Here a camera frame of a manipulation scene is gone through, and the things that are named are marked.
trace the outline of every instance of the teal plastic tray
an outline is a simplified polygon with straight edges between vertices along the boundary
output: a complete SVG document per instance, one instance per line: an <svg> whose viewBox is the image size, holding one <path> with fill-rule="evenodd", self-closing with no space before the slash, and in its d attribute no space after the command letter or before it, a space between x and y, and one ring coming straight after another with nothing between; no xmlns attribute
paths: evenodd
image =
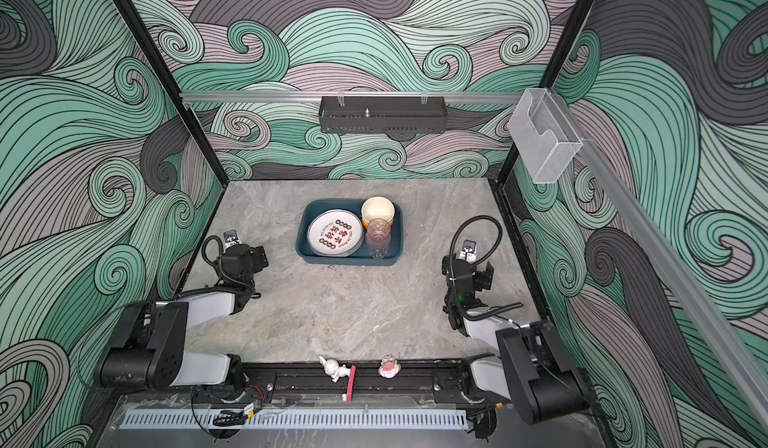
<svg viewBox="0 0 768 448"><path fill-rule="evenodd" d="M368 255L368 243L363 240L358 248L350 256L337 258L331 256L319 256L310 248L310 242L306 240L306 230L310 223L328 210L347 210L361 217L362 204L365 200L327 199L315 200L309 203L301 217L299 235L296 237L296 252L307 263L313 264L358 264L365 266L390 266L395 264L402 253L402 211L397 203L395 205L395 221L392 223L392 240L389 242L389 253L384 258L375 260Z"/></svg>

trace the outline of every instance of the stacked plates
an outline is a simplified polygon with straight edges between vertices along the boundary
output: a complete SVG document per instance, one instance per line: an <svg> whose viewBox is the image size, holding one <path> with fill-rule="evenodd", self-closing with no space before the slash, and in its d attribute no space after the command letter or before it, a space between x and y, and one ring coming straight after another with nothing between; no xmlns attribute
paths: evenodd
<svg viewBox="0 0 768 448"><path fill-rule="evenodd" d="M306 239L316 255L340 258L360 248L365 235L360 218L347 210L329 210L306 230Z"/></svg>

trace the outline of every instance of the yellow cup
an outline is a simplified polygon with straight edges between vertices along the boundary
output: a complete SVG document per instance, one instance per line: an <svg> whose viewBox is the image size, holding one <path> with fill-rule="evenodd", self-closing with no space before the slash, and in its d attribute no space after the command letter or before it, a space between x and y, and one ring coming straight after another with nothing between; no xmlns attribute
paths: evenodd
<svg viewBox="0 0 768 448"><path fill-rule="evenodd" d="M368 229L368 223L377 218L385 219L389 226L395 221L395 205L383 196L368 198L362 204L362 225Z"/></svg>

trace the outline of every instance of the wave pattern wallpaper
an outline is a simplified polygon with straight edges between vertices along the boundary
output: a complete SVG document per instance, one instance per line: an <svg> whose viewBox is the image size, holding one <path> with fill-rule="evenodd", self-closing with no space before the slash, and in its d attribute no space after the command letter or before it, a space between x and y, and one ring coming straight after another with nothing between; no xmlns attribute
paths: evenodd
<svg viewBox="0 0 768 448"><path fill-rule="evenodd" d="M133 300L178 286L221 191L111 0L0 0L0 444L84 446Z"/></svg>
<svg viewBox="0 0 768 448"><path fill-rule="evenodd" d="M766 35L768 0L596 0L556 88L768 367ZM514 216L618 446L768 446L589 166L554 185L514 174Z"/></svg>
<svg viewBox="0 0 768 448"><path fill-rule="evenodd" d="M537 86L576 0L132 0L185 90ZM329 135L317 104L199 103L233 179L495 175L512 108L449 108L444 134Z"/></svg>

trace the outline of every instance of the gray marble tabletop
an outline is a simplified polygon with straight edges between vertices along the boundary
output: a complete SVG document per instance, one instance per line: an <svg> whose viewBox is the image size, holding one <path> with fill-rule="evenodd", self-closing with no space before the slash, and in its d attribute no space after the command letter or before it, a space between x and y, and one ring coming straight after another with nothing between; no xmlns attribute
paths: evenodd
<svg viewBox="0 0 768 448"><path fill-rule="evenodd" d="M295 250L304 207L321 198L386 196L403 212L404 246L389 267L308 264ZM263 245L270 266L256 274L262 298L236 315L187 332L186 349L238 354L243 361L288 362L338 359L466 357L488 352L483 342L451 330L442 312L446 283L442 257L456 228L476 214L501 221L487 180L313 180L231 183L209 234L237 230L252 246ZM471 239L482 255L495 227L476 222L459 242ZM215 256L214 244L209 256ZM478 296L494 306L521 301L510 311L519 323L538 319L512 244L504 234L490 258L494 281ZM197 255L185 289L216 281Z"/></svg>

